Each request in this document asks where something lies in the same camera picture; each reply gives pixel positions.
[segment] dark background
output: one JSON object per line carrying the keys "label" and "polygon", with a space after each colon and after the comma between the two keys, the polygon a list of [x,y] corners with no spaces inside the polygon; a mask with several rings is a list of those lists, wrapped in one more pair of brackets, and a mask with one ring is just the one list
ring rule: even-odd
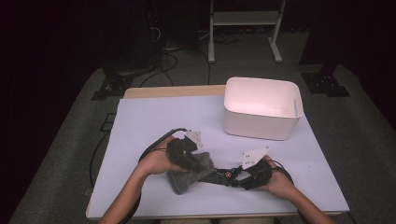
{"label": "dark background", "polygon": [[[110,8],[117,8],[116,4],[120,2],[127,4],[127,1],[116,0],[105,2],[113,4]],[[131,4],[140,2],[131,0]],[[199,3],[193,0],[164,2],[167,1],[162,2],[162,8],[166,10],[159,8],[156,12],[159,14],[151,16],[161,15],[152,20],[163,25],[169,35],[180,35],[175,33],[179,29],[174,26],[175,21],[179,21],[177,16],[188,18],[191,13],[198,15],[198,18],[191,17],[193,22],[198,21],[195,27],[208,29],[207,0]],[[274,6],[272,3],[261,5],[261,1],[241,1],[245,3],[236,5],[237,2],[219,0],[216,7],[230,9],[236,6],[235,9],[251,10],[256,8],[254,5]],[[181,6],[185,4],[196,6],[197,12],[191,8],[184,11],[182,8],[186,7]],[[8,0],[0,3],[0,10],[1,92],[6,101],[1,110],[4,130],[0,223],[4,223],[29,187],[85,81],[102,66],[102,61],[96,57],[98,52],[117,58],[108,46],[117,42],[117,37],[103,39],[105,33],[100,33],[99,29],[102,25],[111,27],[114,21],[117,21],[117,27],[125,29],[134,21],[120,20],[116,16],[105,20],[109,23],[94,23],[89,4],[77,0],[63,3]],[[290,32],[310,29],[301,63],[324,63],[329,58],[336,58],[357,75],[368,95],[389,123],[396,127],[396,92],[393,87],[396,70],[392,54],[396,51],[395,12],[395,4],[386,0],[289,0],[281,29]],[[99,17],[106,17],[108,13],[122,15],[104,10],[99,12]],[[186,24],[176,26],[186,28]],[[128,61],[134,56],[122,57]]]}

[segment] gray object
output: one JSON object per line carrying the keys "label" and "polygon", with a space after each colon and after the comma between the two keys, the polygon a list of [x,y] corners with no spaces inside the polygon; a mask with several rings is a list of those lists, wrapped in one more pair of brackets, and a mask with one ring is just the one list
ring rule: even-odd
{"label": "gray object", "polygon": [[189,189],[189,186],[201,179],[202,177],[213,173],[215,166],[213,165],[212,159],[208,152],[200,154],[193,154],[193,157],[197,159],[205,169],[201,172],[195,172],[190,170],[188,172],[175,172],[169,171],[167,174],[172,189],[176,194],[183,194]]}

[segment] white container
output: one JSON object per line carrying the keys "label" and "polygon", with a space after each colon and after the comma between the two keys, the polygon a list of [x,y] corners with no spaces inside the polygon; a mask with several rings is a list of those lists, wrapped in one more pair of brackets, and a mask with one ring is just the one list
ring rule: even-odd
{"label": "white container", "polygon": [[253,77],[228,79],[224,106],[226,133],[270,140],[288,139],[304,113],[296,84]]}

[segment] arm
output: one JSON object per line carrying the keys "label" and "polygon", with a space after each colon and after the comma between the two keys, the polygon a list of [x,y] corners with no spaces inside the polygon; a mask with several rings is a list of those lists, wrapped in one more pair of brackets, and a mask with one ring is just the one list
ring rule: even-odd
{"label": "arm", "polygon": [[[272,167],[276,167],[270,157],[265,156],[264,159],[267,160]],[[310,223],[335,223],[331,218],[320,211],[303,193],[294,187],[288,178],[279,171],[273,171],[273,176],[269,183],[265,186],[261,186],[260,189],[267,190],[277,197],[290,201]]]}
{"label": "arm", "polygon": [[156,147],[158,150],[154,149],[136,165],[119,195],[108,207],[99,223],[119,223],[122,221],[136,203],[143,188],[143,184],[149,175],[158,175],[169,170],[185,171],[170,162],[167,157],[165,148],[172,139],[174,139],[173,136],[163,140]]}

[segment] gray carpet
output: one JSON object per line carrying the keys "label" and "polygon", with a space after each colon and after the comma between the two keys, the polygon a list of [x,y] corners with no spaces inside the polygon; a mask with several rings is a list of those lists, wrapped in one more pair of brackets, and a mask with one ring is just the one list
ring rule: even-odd
{"label": "gray carpet", "polygon": [[[359,224],[394,223],[396,220],[396,133],[361,88],[359,80],[342,65],[334,73],[350,97],[330,98],[311,94],[302,72],[317,72],[319,65],[298,65],[308,33],[280,33],[277,41],[283,63],[275,63],[266,37],[245,35],[232,45],[216,45],[216,62],[210,65],[210,84],[225,84],[229,77],[265,77],[296,83],[304,112]],[[206,40],[202,51],[207,53]],[[206,85],[208,65],[194,50],[173,53],[177,67],[169,71],[176,86]],[[163,57],[163,67],[174,59]],[[133,87],[149,75],[137,77]],[[92,101],[105,80],[101,69],[94,72],[76,99],[54,139],[34,181],[10,223],[95,223],[85,218],[92,187],[89,168],[92,153],[105,133],[100,132],[108,113],[116,113],[120,97]],[[164,75],[148,80],[145,87],[169,86]],[[95,179],[104,153],[99,146],[92,164]],[[347,214],[334,218],[353,223]],[[301,223],[283,217],[282,223]]]}

